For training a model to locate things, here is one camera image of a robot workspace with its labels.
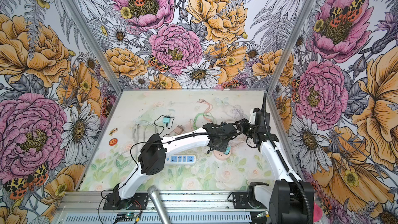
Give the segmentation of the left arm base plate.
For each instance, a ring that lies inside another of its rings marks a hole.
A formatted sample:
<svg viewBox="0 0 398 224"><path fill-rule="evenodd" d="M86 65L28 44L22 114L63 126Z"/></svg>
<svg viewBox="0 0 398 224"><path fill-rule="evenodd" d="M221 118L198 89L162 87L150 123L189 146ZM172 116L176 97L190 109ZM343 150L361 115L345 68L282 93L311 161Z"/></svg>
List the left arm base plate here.
<svg viewBox="0 0 398 224"><path fill-rule="evenodd" d="M136 193L133 197L122 200L118 192L113 192L105 197L103 210L145 210L147 208L149 196L147 193Z"/></svg>

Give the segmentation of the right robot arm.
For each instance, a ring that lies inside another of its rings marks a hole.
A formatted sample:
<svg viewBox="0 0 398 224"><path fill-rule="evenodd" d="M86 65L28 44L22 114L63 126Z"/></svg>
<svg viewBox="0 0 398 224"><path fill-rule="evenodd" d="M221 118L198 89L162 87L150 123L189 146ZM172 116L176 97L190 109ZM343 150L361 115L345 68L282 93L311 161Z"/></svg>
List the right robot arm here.
<svg viewBox="0 0 398 224"><path fill-rule="evenodd" d="M314 190L303 181L290 165L284 147L271 132L270 113L254 108L250 118L240 121L244 134L252 139L256 149L266 157L275 182L253 182L249 197L254 204L267 208L272 224L312 224L314 222Z"/></svg>

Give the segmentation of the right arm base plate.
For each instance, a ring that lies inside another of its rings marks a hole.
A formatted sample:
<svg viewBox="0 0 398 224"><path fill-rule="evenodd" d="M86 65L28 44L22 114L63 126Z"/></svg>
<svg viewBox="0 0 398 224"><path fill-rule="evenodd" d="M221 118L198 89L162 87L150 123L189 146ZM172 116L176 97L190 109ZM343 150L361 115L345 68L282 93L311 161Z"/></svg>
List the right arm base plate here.
<svg viewBox="0 0 398 224"><path fill-rule="evenodd" d="M255 200L248 192L234 191L228 197L234 209L266 209L266 206Z"/></svg>

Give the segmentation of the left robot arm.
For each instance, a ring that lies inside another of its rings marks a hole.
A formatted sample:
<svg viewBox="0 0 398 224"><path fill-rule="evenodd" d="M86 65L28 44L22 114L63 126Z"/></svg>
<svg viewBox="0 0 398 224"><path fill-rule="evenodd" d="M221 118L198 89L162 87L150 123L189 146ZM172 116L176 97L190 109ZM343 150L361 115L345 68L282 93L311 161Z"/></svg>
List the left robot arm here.
<svg viewBox="0 0 398 224"><path fill-rule="evenodd" d="M209 152L225 152L229 141L243 134L244 128L239 123L208 123L194 131L161 137L152 135L147 142L142 142L138 158L134 158L135 167L132 172L118 183L107 195L106 203L117 209L125 208L138 188L152 175L160 173L167 162L188 162L187 155L182 152L198 147L208 147Z"/></svg>

